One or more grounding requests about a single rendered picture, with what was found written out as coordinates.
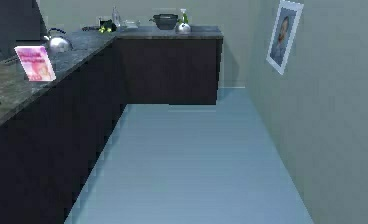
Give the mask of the dark kitchen counter cabinet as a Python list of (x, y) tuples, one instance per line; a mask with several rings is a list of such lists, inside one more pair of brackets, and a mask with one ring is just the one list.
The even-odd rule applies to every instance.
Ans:
[(129, 104), (213, 105), (223, 36), (141, 27), (69, 34), (56, 78), (0, 62), (0, 224), (64, 224)]

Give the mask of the silver round kettle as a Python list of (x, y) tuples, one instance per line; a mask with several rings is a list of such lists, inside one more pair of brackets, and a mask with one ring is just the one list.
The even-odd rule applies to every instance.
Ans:
[(191, 26), (188, 23), (180, 23), (176, 26), (175, 31), (179, 34), (188, 34), (191, 32)]

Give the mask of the black cooking pot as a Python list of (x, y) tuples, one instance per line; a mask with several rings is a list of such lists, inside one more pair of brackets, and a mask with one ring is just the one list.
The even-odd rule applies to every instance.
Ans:
[(178, 22), (176, 14), (157, 14), (151, 19), (160, 30), (173, 30)]

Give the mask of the black and yellow-green item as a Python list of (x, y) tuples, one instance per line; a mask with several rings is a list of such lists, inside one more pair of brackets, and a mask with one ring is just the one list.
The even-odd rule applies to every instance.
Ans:
[(104, 32), (115, 32), (117, 30), (116, 25), (111, 20), (101, 21), (99, 31)]

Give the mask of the clear glass bottle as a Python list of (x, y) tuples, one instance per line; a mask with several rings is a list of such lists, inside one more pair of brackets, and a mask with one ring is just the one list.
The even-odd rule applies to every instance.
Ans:
[(121, 19), (116, 6), (114, 6), (112, 9), (112, 22), (115, 24), (116, 27), (121, 26)]

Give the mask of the framed portrait picture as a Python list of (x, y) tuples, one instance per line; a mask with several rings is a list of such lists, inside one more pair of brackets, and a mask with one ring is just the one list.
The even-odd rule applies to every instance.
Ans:
[(283, 75), (303, 11), (302, 3), (280, 0), (266, 60)]

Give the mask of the pink book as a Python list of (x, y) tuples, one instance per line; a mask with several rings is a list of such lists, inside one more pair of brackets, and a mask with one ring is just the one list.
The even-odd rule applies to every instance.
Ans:
[(29, 81), (50, 82), (56, 79), (44, 46), (17, 46), (14, 50)]

